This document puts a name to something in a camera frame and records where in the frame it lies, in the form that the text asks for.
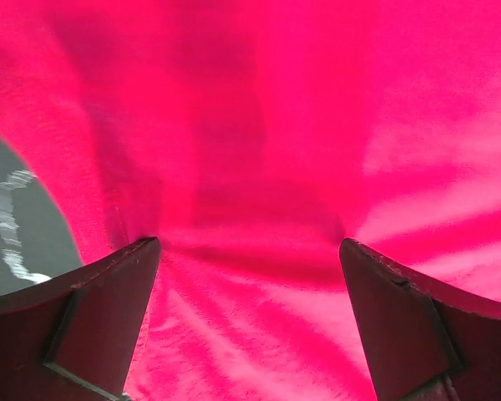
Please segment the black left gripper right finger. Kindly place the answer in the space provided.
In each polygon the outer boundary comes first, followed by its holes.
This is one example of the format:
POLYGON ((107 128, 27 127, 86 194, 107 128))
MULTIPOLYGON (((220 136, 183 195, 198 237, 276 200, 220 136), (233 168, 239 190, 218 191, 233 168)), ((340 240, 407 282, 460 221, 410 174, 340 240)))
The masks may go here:
POLYGON ((339 257, 378 399, 501 400, 501 302, 353 239, 339 257))

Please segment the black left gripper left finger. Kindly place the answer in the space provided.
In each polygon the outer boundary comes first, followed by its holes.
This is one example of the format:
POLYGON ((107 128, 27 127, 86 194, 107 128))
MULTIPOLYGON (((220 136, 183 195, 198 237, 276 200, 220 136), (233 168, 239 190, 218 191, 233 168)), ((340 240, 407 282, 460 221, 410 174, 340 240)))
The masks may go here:
POLYGON ((144 238, 0 296, 0 400, 124 400, 160 254, 144 238))

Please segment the magenta pink t shirt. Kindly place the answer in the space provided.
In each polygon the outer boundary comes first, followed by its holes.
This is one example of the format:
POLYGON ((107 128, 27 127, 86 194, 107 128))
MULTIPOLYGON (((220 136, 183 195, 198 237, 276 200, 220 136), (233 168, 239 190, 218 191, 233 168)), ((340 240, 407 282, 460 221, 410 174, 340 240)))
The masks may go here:
POLYGON ((353 237, 501 302, 501 1, 0 1, 0 228, 163 254, 135 400, 372 400, 353 237))

